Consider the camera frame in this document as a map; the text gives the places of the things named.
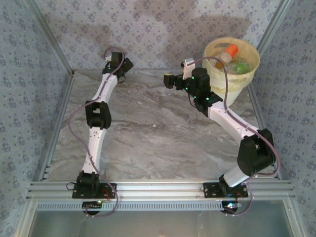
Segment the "blue floral wallpaper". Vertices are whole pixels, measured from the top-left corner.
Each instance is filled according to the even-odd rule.
[[[294,0],[254,78],[267,126],[316,236],[316,2]]]
[[[0,236],[10,237],[67,78],[23,0],[1,0],[0,9]]]
[[[120,46],[135,68],[179,68],[220,36],[259,43],[280,0],[36,0],[73,69]]]

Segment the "orange cap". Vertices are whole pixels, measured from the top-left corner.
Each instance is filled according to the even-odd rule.
[[[235,44],[230,44],[224,52],[229,53],[231,57],[234,58],[235,55],[238,53],[238,47]]]

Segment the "marble surface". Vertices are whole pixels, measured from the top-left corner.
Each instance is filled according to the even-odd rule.
[[[212,179],[236,164],[236,141],[193,108],[187,93],[165,88],[164,73],[134,71],[114,88],[109,101],[112,124],[100,161],[100,169],[108,179]],[[88,75],[75,73],[49,180],[75,180],[81,171],[85,149],[69,132],[67,119],[99,87],[101,75]],[[258,126],[246,88],[231,108]],[[75,116],[72,126],[88,142],[84,110]]]

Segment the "plastic bucket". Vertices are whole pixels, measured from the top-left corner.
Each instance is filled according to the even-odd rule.
[[[245,59],[251,65],[251,71],[242,75],[228,74],[228,95],[227,105],[231,105],[240,94],[242,89],[251,83],[254,73],[260,63],[260,56],[258,51],[248,42],[235,38],[219,38],[211,42],[204,51],[203,56],[218,56],[229,44],[235,44],[238,47],[238,53],[233,58],[234,61]],[[222,99],[225,97],[226,82],[224,72],[218,70],[213,65],[212,61],[205,59],[202,66],[207,69],[210,77],[211,91],[215,92]]]

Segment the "wall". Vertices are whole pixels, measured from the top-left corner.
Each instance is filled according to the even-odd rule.
[[[179,68],[219,36],[256,46],[280,0],[37,0],[72,68],[121,46],[135,68]]]
[[[0,236],[12,236],[66,73],[22,0],[0,1]]]
[[[307,229],[316,236],[316,2],[294,0],[264,53],[254,86],[291,179]]]

